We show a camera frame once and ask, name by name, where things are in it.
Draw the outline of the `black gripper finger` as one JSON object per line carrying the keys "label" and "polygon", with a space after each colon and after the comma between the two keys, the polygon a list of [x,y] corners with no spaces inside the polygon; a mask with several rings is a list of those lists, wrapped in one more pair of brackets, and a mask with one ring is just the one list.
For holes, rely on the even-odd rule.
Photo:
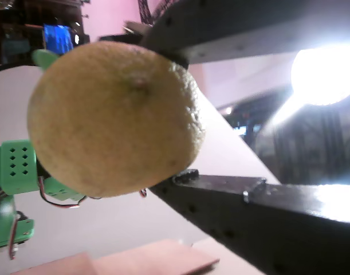
{"label": "black gripper finger", "polygon": [[151,192],[265,274],[350,274],[350,185],[271,184],[191,169]]}
{"label": "black gripper finger", "polygon": [[350,1],[179,1],[141,46],[184,64],[350,42]]}

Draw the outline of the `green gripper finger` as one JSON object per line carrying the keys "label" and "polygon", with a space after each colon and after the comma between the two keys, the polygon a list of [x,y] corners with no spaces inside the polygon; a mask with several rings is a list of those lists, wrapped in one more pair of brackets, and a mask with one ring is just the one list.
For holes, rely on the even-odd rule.
{"label": "green gripper finger", "polygon": [[46,49],[38,49],[32,53],[34,64],[39,66],[42,70],[47,70],[52,63],[59,59],[59,57],[59,55]]}

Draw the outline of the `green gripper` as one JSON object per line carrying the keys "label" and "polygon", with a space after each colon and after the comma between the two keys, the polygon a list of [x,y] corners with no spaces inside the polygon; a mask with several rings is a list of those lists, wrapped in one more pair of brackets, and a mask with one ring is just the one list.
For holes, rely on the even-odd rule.
{"label": "green gripper", "polygon": [[59,201],[65,201],[67,199],[79,201],[84,197],[84,195],[64,186],[52,177],[44,180],[44,191],[46,194]]}

